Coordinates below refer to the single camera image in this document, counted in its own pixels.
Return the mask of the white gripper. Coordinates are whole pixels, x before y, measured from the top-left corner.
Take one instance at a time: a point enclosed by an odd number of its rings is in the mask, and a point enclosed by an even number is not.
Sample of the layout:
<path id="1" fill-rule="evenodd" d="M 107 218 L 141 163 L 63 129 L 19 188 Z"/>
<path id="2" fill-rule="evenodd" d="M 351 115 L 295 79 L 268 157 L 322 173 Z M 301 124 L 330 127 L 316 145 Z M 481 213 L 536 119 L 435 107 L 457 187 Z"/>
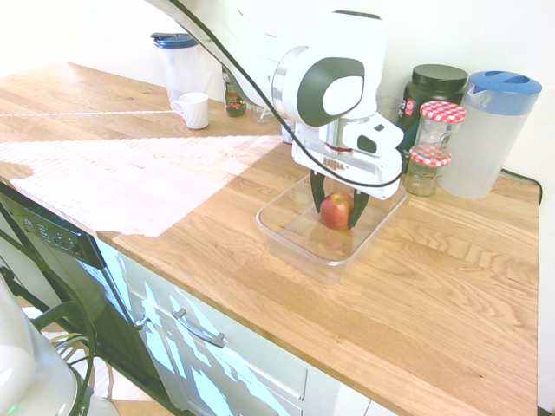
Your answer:
<path id="1" fill-rule="evenodd" d="M 332 152 L 321 140 L 302 140 L 301 145 L 296 140 L 291 155 L 296 163 L 310 169 L 310 189 L 317 213 L 326 197 L 326 177 L 355 189 L 348 219 L 349 229 L 356 226 L 369 196 L 388 199 L 397 192 L 400 184 L 402 156 L 396 149 L 375 157 L 358 151 Z"/>

